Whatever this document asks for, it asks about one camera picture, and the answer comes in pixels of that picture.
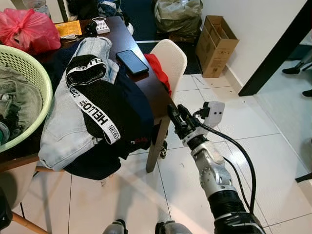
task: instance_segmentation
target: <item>white wall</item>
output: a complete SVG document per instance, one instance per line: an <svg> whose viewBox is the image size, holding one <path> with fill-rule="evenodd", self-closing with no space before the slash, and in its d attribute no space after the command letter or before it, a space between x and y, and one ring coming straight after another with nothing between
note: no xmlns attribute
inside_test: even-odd
<svg viewBox="0 0 312 234"><path fill-rule="evenodd" d="M47 1L47 6L49 7L49 11L50 11L53 23L64 22L62 18L62 13L60 12L60 9L59 9L58 0L46 0L46 1Z"/></svg>
<svg viewBox="0 0 312 234"><path fill-rule="evenodd" d="M15 6L11 2L11 0L0 0L0 11L3 11L5 8L13 8L15 9Z"/></svg>
<svg viewBox="0 0 312 234"><path fill-rule="evenodd" d="M306 0L202 0L202 18L224 16L240 42L228 67L245 85Z"/></svg>

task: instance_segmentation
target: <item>wooden table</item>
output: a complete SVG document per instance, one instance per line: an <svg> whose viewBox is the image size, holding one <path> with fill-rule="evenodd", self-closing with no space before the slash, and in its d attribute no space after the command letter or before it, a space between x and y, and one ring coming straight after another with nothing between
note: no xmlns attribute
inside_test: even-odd
<svg viewBox="0 0 312 234"><path fill-rule="evenodd" d="M90 20L80 21L82 31L84 31L85 26L89 22ZM103 34L101 36L109 38L113 43L109 58L117 62L116 53L130 49L149 67L149 72L146 74L139 76L132 76L131 74L128 74L147 97L153 111L154 125L160 124L156 143L155 145L151 145L148 154L146 171L149 173L153 171L156 165L160 148L170 123L170 119L167 114L167 105L173 104L173 102L161 82L156 77L155 73L145 59L133 37L127 30L121 18L110 17L107 18L106 23L110 28L110 33ZM69 47L73 43L75 42L65 43L65 41L62 40L62 48ZM55 52L56 51L50 51L41 55L37 55L35 58L39 62L44 63L48 61ZM39 159L38 152L42 128L43 124L31 136L29 136L28 139L24 140L12 149L0 153L0 172L25 165Z"/></svg>

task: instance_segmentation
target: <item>red plastic bag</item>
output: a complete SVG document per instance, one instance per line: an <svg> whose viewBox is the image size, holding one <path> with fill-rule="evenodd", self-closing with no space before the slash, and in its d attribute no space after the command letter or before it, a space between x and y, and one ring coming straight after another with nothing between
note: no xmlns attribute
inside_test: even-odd
<svg viewBox="0 0 312 234"><path fill-rule="evenodd" d="M34 9L0 12L0 41L32 55L60 48L56 27L46 14Z"/></svg>

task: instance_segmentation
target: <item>denim jacket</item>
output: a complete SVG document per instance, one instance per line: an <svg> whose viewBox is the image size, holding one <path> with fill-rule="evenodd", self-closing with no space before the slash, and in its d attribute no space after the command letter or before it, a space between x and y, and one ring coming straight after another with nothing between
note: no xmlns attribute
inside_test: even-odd
<svg viewBox="0 0 312 234"><path fill-rule="evenodd" d="M86 38L78 46L73 57L94 55L106 64L102 80L114 83L119 66L108 59L112 42L104 37ZM101 139L87 131L80 108L70 97L64 72L56 89L40 142L39 158L55 171L66 167L78 156L94 147Z"/></svg>

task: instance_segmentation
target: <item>red cloth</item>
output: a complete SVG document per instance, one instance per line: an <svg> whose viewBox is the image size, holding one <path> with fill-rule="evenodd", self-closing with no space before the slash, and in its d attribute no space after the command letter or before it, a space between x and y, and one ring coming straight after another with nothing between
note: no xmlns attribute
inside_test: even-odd
<svg viewBox="0 0 312 234"><path fill-rule="evenodd" d="M152 67L152 70L155 72L157 78L166 85L168 89L169 96L171 96L171 89L168 77L166 73L164 73L161 69L160 62L158 61L157 57L154 54L144 54L145 58L147 59L148 63Z"/></svg>

